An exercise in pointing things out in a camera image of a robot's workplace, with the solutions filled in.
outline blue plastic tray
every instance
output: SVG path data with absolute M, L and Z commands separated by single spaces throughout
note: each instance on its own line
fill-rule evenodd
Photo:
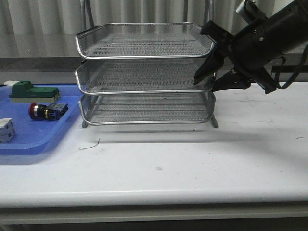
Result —
M 58 87 L 61 99 L 57 103 L 67 103 L 68 111 L 58 121 L 33 120 L 28 115 L 30 103 L 11 103 L 11 89 L 0 87 L 0 119 L 12 118 L 16 130 L 9 143 L 0 144 L 0 155 L 35 155 L 44 150 L 46 145 L 69 129 L 68 118 L 76 110 L 81 92 L 77 85 L 39 85 Z M 45 105 L 50 103 L 36 102 Z

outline white tabletop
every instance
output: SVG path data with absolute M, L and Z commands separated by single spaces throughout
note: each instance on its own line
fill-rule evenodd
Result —
M 308 84 L 215 95 L 218 129 L 78 116 L 56 148 L 0 156 L 0 207 L 308 200 Z

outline metal mesh tray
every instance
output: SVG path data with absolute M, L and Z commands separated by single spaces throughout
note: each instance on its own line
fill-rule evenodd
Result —
M 194 23 L 105 24 L 76 36 L 85 59 L 196 58 L 209 54 L 213 42 Z
M 83 96 L 81 115 L 90 125 L 204 123 L 213 115 L 212 92 Z
M 79 89 L 86 95 L 192 92 L 212 87 L 208 77 L 193 84 L 204 59 L 144 59 L 86 61 L 76 72 Z

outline green terminal block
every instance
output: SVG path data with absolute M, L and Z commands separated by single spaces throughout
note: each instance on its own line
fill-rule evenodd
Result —
M 19 81 L 12 86 L 10 98 L 13 103 L 54 103 L 60 92 L 55 87 L 34 87 L 30 81 Z

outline white table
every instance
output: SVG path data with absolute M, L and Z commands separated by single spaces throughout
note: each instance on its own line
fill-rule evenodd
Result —
M 78 115 L 56 148 L 0 156 L 0 224 L 308 216 L 308 83 L 215 95 L 218 129 Z

